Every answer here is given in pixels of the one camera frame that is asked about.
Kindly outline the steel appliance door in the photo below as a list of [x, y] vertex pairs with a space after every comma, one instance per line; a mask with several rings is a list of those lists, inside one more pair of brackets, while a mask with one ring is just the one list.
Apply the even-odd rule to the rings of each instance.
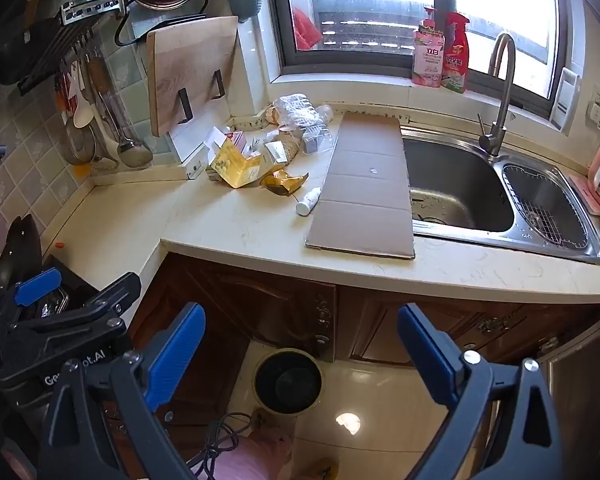
[[540, 363], [562, 436], [564, 477], [584, 479], [600, 457], [600, 321]]

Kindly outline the wooden cutting board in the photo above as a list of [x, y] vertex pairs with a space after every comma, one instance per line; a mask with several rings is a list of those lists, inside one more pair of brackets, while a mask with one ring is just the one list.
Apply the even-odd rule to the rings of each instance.
[[151, 133], [165, 136], [204, 114], [230, 85], [238, 18], [171, 24], [146, 38]]

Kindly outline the wooden cabinet door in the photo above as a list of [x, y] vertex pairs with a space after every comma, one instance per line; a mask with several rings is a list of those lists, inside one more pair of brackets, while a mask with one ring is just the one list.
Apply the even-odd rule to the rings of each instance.
[[297, 348], [332, 362], [336, 356], [337, 291], [331, 284], [170, 254], [160, 264], [131, 321], [140, 348], [189, 302], [208, 323], [276, 348]]
[[398, 311], [406, 304], [416, 304], [461, 349], [503, 364], [542, 356], [600, 320], [600, 304], [511, 304], [343, 287], [338, 292], [338, 358], [410, 367], [396, 328]]

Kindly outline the red spray cleaner bottle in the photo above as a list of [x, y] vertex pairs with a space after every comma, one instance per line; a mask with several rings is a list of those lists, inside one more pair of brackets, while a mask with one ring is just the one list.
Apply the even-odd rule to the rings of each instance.
[[441, 85], [456, 93], [464, 93], [467, 84], [469, 44], [466, 35], [468, 18], [457, 12], [446, 16], [445, 48]]

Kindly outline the white cutting board stand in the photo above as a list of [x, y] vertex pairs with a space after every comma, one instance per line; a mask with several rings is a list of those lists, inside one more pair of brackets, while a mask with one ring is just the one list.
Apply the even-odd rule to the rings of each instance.
[[186, 180], [195, 180], [207, 165], [206, 144], [208, 134], [215, 127], [221, 129], [230, 119], [225, 100], [209, 103], [206, 110], [195, 118], [176, 125], [166, 136], [174, 156], [178, 159]]

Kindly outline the wall utensil rack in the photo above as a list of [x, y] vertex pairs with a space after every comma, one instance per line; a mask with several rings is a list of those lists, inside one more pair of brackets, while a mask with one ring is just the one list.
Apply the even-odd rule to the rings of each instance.
[[0, 50], [0, 84], [15, 84], [24, 96], [56, 72], [105, 13], [124, 10], [124, 0], [73, 0], [63, 3], [52, 18], [27, 20], [23, 31]]

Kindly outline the stainless steel double sink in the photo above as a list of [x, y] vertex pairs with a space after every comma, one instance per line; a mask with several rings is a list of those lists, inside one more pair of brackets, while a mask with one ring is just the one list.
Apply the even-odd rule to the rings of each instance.
[[403, 128], [416, 235], [600, 266], [600, 236], [566, 176], [509, 150]]

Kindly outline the pink dish soap bottle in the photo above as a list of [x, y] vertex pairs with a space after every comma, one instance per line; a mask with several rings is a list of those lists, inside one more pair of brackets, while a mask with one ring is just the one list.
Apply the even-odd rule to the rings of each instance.
[[426, 6], [427, 13], [414, 35], [412, 81], [428, 88], [441, 86], [445, 38], [437, 29], [436, 9]]

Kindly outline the yellow toothpaste carton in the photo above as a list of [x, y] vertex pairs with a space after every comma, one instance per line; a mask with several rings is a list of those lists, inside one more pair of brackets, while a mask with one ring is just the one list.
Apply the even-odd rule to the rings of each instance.
[[262, 162], [260, 152], [245, 155], [232, 140], [226, 139], [210, 167], [231, 188], [243, 188], [258, 180]]

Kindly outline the window frame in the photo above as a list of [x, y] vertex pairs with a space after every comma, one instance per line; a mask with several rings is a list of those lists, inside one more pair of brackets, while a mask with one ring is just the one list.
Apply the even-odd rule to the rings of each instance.
[[467, 88], [496, 98], [504, 70], [489, 74], [496, 40], [516, 47], [512, 104], [550, 116], [567, 61], [568, 0], [272, 0], [286, 74], [354, 73], [411, 77], [422, 22], [451, 35], [449, 17], [467, 18]]

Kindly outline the pink trousers legs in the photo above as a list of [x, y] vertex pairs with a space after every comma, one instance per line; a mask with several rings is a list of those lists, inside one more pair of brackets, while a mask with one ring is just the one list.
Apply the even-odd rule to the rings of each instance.
[[253, 429], [236, 444], [220, 448], [204, 466], [192, 467], [198, 479], [277, 479], [290, 461], [292, 437], [279, 427]]

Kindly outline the clear plastic packaging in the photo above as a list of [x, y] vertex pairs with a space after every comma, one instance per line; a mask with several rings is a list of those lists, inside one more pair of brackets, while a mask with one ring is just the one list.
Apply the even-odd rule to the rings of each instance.
[[327, 117], [321, 114], [302, 93], [280, 96], [273, 102], [278, 130], [289, 133], [299, 143], [304, 154], [329, 151], [334, 140]]

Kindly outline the black wok pan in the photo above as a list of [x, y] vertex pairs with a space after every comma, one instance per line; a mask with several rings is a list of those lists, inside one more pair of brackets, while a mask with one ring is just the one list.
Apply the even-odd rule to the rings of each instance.
[[0, 296], [15, 284], [42, 271], [42, 250], [35, 221], [30, 214], [17, 217], [9, 227], [0, 255]]

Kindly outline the beige bread roll trash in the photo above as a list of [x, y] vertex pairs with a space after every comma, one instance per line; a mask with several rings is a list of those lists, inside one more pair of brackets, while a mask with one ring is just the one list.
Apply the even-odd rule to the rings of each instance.
[[291, 162], [300, 151], [300, 139], [288, 129], [276, 129], [268, 132], [264, 136], [263, 142], [280, 142], [283, 144], [284, 152], [288, 162]]

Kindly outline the red cloth outside window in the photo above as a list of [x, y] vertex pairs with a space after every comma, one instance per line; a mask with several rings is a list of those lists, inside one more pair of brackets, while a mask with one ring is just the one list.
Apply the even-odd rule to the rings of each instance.
[[314, 23], [297, 8], [292, 9], [294, 43], [299, 51], [309, 51], [319, 44], [323, 36]]

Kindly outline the round trash bin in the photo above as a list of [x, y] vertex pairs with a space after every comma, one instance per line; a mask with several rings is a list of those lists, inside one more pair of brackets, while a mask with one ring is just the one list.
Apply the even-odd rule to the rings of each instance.
[[321, 400], [324, 378], [309, 353], [279, 349], [261, 360], [252, 388], [262, 408], [280, 416], [298, 416]]

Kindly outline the small white plastic bottle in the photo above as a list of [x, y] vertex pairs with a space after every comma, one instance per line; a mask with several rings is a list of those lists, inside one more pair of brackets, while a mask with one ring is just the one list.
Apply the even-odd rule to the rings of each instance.
[[296, 203], [296, 214], [307, 217], [320, 200], [321, 192], [321, 188], [312, 188], [311, 191], [304, 194], [302, 199]]

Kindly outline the wooden cabinet door right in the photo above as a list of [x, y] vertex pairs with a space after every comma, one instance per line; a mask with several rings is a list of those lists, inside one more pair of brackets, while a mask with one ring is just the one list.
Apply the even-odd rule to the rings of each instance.
[[338, 292], [338, 358], [410, 367], [396, 328], [398, 311], [406, 304], [416, 304], [461, 349], [503, 364], [542, 356], [600, 320], [600, 304], [511, 304], [343, 287]]

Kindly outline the brown cardboard sheet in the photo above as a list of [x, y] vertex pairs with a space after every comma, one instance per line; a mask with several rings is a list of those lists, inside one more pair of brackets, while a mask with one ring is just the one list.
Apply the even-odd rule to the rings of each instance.
[[399, 121], [347, 113], [338, 129], [306, 246], [415, 258], [410, 181]]

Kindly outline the wooden cabinet door left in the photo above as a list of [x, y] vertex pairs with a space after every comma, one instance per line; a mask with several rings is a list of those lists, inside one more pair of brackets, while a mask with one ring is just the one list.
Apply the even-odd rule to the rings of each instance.
[[140, 348], [189, 302], [208, 323], [276, 348], [297, 348], [332, 362], [336, 356], [337, 291], [331, 284], [170, 254], [160, 264], [131, 321]]

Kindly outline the hanging steel ladle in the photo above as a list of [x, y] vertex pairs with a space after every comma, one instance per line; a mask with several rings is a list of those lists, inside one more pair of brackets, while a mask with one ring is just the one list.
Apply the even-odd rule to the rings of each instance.
[[102, 104], [109, 129], [118, 144], [117, 153], [121, 161], [131, 169], [149, 166], [152, 151], [144, 141], [132, 135], [125, 114], [112, 93], [112, 82], [104, 60], [94, 54], [88, 54], [86, 64], [98, 102]]

